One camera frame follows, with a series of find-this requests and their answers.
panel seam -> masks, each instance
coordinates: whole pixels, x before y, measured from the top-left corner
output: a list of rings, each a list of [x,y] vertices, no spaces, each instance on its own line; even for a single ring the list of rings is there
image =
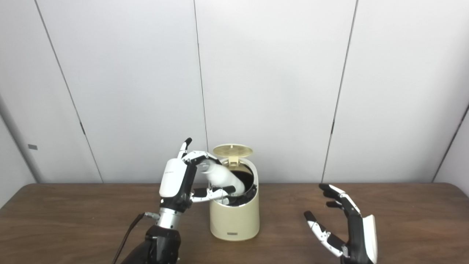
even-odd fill
[[[34,0],[34,3],[36,4],[36,8],[38,9],[39,17],[41,18],[42,25],[43,25],[44,30],[45,30],[45,33],[46,33],[46,35],[47,35],[47,39],[49,39],[49,44],[51,45],[52,52],[54,53],[54,56],[55,56],[55,60],[56,60],[56,62],[57,62],[57,64],[58,64],[58,66],[59,66],[59,69],[60,69],[60,72],[61,72],[63,81],[65,82],[65,86],[67,87],[68,95],[70,96],[70,100],[72,101],[73,108],[75,109],[76,116],[78,117],[78,122],[81,124],[82,121],[81,121],[80,115],[78,114],[78,110],[76,109],[75,101],[73,101],[72,93],[70,92],[70,88],[69,88],[69,86],[68,86],[67,79],[65,78],[65,74],[64,74],[64,72],[63,72],[63,70],[62,70],[62,65],[60,64],[59,58],[58,58],[58,56],[57,56],[57,53],[55,52],[54,45],[52,44],[52,39],[51,39],[51,36],[50,36],[50,34],[49,34],[49,30],[47,30],[47,27],[46,27],[46,25],[45,25],[44,18],[42,17],[42,13],[41,13],[41,9],[39,8],[38,1],[37,1],[37,0]],[[91,149],[91,145],[90,145],[90,141],[88,140],[88,136],[87,136],[86,134],[85,134],[84,136],[85,136],[86,142],[87,142],[87,144],[88,144],[88,148],[90,149],[91,156],[92,156],[92,158],[93,158],[94,164],[96,165],[96,169],[98,170],[99,177],[101,178],[101,182],[104,183],[103,177],[102,177],[102,175],[101,175],[101,171],[99,170],[99,167],[98,167],[98,163],[96,162],[96,158],[95,158],[95,156],[94,156],[93,150]]]
[[[355,17],[356,17],[356,11],[358,9],[358,1],[359,0],[356,0],[356,2],[355,2],[355,9],[354,9],[353,18],[352,18],[352,25],[350,26],[350,34],[348,36],[348,43],[347,43],[347,50],[345,52],[344,66],[342,68],[342,76],[340,77],[339,91],[337,93],[337,101],[335,102],[334,118],[332,119],[332,124],[333,125],[335,124],[335,118],[337,116],[337,108],[339,106],[340,92],[342,91],[342,84],[343,84],[344,75],[345,75],[345,67],[347,65],[348,52],[350,50],[350,42],[351,42],[351,39],[352,39],[353,28],[354,28],[354,25],[355,25]],[[327,151],[326,151],[326,154],[325,154],[325,160],[324,160],[323,173],[322,173],[322,177],[321,177],[321,183],[324,182],[325,169],[326,169],[326,166],[327,166],[327,159],[329,157],[329,150],[330,150],[330,147],[331,147],[332,135],[333,135],[333,130],[331,129],[331,134],[329,136],[329,142],[327,143]]]
[[[464,114],[462,115],[462,119],[461,119],[461,121],[459,122],[458,127],[456,128],[456,131],[454,132],[454,135],[453,135],[453,137],[451,138],[451,141],[449,142],[448,148],[446,149],[446,152],[445,152],[445,154],[443,155],[443,158],[441,159],[441,162],[440,162],[440,164],[439,164],[439,166],[438,166],[438,168],[437,168],[437,171],[435,172],[435,175],[433,176],[433,179],[431,180],[431,182],[435,182],[435,179],[437,178],[438,172],[440,171],[441,166],[443,165],[443,162],[445,161],[446,156],[448,155],[448,152],[449,152],[449,150],[451,149],[451,146],[453,145],[454,139],[456,139],[456,135],[458,134],[459,129],[461,128],[462,122],[464,122],[464,119],[466,118],[466,116],[467,116],[467,114],[468,114],[468,110],[469,110],[469,105],[467,105],[466,111],[465,111]]]
[[[202,107],[204,109],[205,142],[207,144],[207,151],[208,151],[207,116],[205,114],[204,83],[202,81],[202,63],[200,62],[199,30],[197,28],[196,0],[193,0],[193,3],[194,3],[194,18],[195,18],[195,21],[196,21],[197,55],[198,55],[198,58],[199,58],[200,89],[202,90]]]

beige trash can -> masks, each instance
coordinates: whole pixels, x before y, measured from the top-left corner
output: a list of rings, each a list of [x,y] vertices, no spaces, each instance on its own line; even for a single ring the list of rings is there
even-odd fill
[[[259,178],[254,164],[245,159],[252,154],[252,149],[239,144],[216,146],[213,153],[224,157],[221,159],[244,186],[242,195],[228,197],[229,204],[221,200],[210,201],[210,230],[222,240],[248,240],[259,232]]]

black cable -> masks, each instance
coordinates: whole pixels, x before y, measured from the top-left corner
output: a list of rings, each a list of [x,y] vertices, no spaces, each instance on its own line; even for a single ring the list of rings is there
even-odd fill
[[[121,245],[119,246],[119,249],[117,250],[116,256],[114,257],[114,260],[111,262],[111,264],[115,264],[117,259],[119,258],[119,255],[121,254],[122,249],[124,248],[125,241],[127,241],[127,238],[129,237],[130,231],[134,229],[134,227],[137,225],[137,223],[145,216],[145,213],[141,213],[135,218],[135,220],[130,224],[129,229],[127,230],[127,233],[124,235],[124,239],[122,239]]]

open lid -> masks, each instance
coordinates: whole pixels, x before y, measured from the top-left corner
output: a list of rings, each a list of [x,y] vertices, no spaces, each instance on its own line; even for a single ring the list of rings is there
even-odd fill
[[[220,157],[228,158],[229,166],[237,166],[238,158],[251,155],[252,149],[241,144],[222,144],[213,148],[213,152]]]

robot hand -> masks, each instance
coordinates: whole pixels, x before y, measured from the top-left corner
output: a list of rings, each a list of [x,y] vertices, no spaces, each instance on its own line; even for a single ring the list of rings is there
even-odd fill
[[[313,233],[329,251],[340,257],[341,264],[376,264],[378,245],[374,216],[363,218],[349,195],[339,188],[329,184],[319,184],[319,188],[325,197],[335,199],[326,202],[328,207],[344,211],[348,220],[348,242],[326,230],[310,211],[306,211],[304,216]]]
[[[114,257],[113,264],[117,261],[130,230],[144,216],[151,217],[157,222],[148,229],[144,242],[140,243],[124,259],[122,264],[175,264],[178,260],[178,251],[181,245],[178,225],[182,214],[191,207],[193,202],[223,199],[229,194],[236,193],[236,186],[230,186],[229,184],[219,185],[216,188],[196,189],[192,192],[197,165],[210,160],[213,164],[212,168],[218,168],[221,163],[216,157],[205,151],[187,153],[191,141],[191,138],[184,141],[177,158],[170,159],[166,164],[159,188],[159,195],[161,196],[159,214],[146,212],[135,219],[124,236],[124,240]]]

